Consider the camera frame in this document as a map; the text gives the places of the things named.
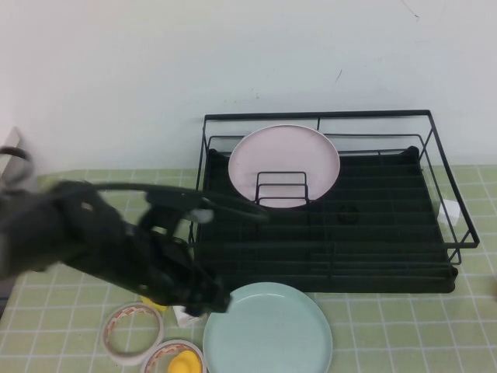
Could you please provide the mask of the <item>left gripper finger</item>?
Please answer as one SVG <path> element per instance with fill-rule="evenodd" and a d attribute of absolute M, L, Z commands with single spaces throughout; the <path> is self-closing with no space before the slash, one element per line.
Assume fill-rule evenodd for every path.
<path fill-rule="evenodd" d="M 185 305 L 185 312 L 189 315 L 203 315 L 215 310 L 215 302 L 189 302 Z"/>
<path fill-rule="evenodd" d="M 231 292 L 224 286 L 220 277 L 215 277 L 211 285 L 211 311 L 227 311 L 231 303 Z"/>

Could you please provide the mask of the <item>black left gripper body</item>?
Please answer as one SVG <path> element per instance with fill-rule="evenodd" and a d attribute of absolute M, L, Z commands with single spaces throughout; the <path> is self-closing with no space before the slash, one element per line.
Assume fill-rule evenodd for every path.
<path fill-rule="evenodd" d="M 159 305 L 212 307 L 214 273 L 194 259 L 177 227 L 135 225 L 131 229 L 131 291 Z"/>

